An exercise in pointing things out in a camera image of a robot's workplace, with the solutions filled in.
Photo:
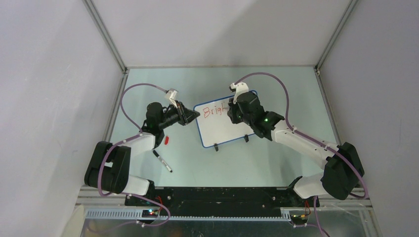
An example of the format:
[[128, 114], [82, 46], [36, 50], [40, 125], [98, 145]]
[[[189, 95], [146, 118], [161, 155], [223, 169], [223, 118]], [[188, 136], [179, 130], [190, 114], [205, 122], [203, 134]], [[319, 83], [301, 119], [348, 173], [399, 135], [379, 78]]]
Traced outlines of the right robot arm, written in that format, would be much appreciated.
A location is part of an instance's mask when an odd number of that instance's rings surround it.
[[233, 124], [245, 123], [258, 137], [306, 155], [322, 169], [318, 174], [296, 178], [290, 184], [287, 199], [293, 206], [301, 206], [310, 197], [326, 194], [345, 200], [365, 174], [352, 144], [338, 145], [303, 136], [290, 128], [280, 114], [265, 111], [254, 92], [230, 98], [228, 107], [227, 115]]

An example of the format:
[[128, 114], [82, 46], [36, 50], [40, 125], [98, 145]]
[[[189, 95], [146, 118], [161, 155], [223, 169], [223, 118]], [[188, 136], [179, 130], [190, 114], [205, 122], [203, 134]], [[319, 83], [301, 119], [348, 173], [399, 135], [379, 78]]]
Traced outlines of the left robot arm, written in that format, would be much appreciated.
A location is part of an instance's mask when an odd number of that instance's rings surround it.
[[152, 205], [156, 199], [156, 192], [150, 189], [152, 182], [131, 175], [130, 160], [157, 148], [167, 127], [176, 123], [188, 125], [199, 116], [199, 112], [186, 108], [180, 101], [168, 107], [159, 102], [150, 103], [138, 134], [115, 144], [106, 141], [96, 144], [84, 176], [85, 185], [112, 194], [137, 195], [143, 205]]

